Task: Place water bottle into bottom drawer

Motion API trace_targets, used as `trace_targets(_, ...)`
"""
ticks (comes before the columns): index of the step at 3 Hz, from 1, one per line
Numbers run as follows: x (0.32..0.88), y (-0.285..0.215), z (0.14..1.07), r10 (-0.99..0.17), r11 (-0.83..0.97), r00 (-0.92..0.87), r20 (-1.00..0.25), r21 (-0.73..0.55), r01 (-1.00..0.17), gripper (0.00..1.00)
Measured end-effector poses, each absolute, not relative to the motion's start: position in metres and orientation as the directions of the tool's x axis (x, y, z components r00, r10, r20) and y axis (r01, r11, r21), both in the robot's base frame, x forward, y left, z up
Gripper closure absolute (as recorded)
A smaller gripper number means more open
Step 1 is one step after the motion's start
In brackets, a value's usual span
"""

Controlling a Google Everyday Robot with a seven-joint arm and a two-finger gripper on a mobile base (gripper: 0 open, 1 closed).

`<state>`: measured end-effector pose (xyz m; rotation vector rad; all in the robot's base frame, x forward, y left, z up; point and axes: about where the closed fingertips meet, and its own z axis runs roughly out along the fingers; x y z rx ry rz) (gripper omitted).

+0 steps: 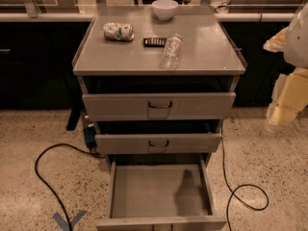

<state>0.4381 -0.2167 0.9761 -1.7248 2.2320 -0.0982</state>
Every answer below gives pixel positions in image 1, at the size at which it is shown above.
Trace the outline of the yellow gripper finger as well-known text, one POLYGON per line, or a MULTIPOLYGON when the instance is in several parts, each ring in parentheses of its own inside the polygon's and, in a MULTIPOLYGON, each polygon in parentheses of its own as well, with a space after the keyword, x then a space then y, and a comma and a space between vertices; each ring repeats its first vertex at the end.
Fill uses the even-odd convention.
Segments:
POLYGON ((297 67, 289 75, 280 74, 266 113, 266 130, 276 133, 287 128, 307 105, 308 69, 297 67))
POLYGON ((288 27, 279 31, 276 35, 268 39, 263 48, 269 52, 283 52, 285 48, 285 39, 288 32, 288 27))

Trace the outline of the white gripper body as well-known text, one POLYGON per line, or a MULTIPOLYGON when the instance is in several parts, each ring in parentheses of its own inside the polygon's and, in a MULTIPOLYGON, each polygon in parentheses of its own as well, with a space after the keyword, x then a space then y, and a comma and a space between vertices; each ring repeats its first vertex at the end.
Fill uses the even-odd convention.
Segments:
POLYGON ((296 14, 288 27, 284 59, 295 67, 308 67, 308 4, 296 14))

